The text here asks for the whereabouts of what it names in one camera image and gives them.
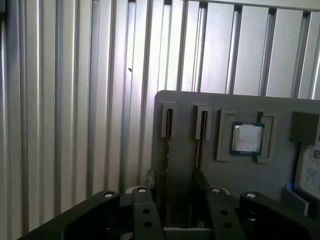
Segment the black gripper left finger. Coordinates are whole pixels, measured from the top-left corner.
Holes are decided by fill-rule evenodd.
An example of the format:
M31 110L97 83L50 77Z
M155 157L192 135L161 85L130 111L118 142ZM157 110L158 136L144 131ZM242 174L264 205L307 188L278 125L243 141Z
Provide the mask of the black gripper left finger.
M151 190L137 187L120 196L100 191L54 217L23 240L119 240L132 233L135 240L162 240L164 229Z

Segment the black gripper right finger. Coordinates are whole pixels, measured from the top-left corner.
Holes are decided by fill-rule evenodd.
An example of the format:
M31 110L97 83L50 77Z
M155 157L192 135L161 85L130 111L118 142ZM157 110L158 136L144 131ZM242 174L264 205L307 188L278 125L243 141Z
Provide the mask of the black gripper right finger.
M318 221L259 192L234 198L211 187L201 171L192 173L194 216L209 226L215 240L318 240Z

